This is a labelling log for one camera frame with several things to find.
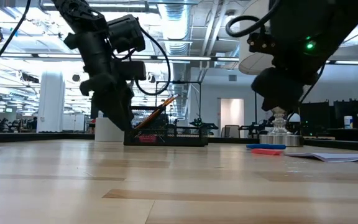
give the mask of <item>white paper sheet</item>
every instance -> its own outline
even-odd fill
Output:
[[[358,161],[358,154],[340,153],[286,153],[286,156],[317,158],[324,162],[355,162]]]

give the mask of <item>desk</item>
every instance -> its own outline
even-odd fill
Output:
[[[340,141],[358,141],[358,129],[330,128],[329,133]]]
[[[0,143],[0,223],[358,224],[358,162],[256,155],[243,144]]]

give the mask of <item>white container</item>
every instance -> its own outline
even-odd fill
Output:
[[[352,116],[345,116],[344,117],[344,124],[345,124],[345,129],[352,129],[353,128],[353,117]]]

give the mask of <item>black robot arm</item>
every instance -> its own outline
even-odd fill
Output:
[[[314,86],[323,69],[317,71],[358,25],[358,0],[270,0],[269,9],[261,19],[234,18],[226,31],[233,37],[249,34],[250,52],[273,55],[274,67],[262,71],[251,87],[265,98],[264,110],[289,110],[299,103],[304,85]],[[233,32],[233,23],[243,20],[256,23]]]
[[[131,129],[134,96],[126,80],[145,80],[144,62],[122,61],[145,49],[139,22],[132,15],[107,22],[84,0],[52,0],[75,32],[64,43],[78,49],[89,80],[80,85],[83,95],[94,91],[92,102],[121,130]],[[113,52],[128,51],[125,58],[112,58]]]

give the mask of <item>white cylinder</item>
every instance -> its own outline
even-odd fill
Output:
[[[124,132],[109,118],[96,118],[94,140],[101,142],[123,142]]]
[[[344,124],[345,124],[345,129],[352,129],[353,128],[353,117],[352,116],[345,116],[344,117]]]

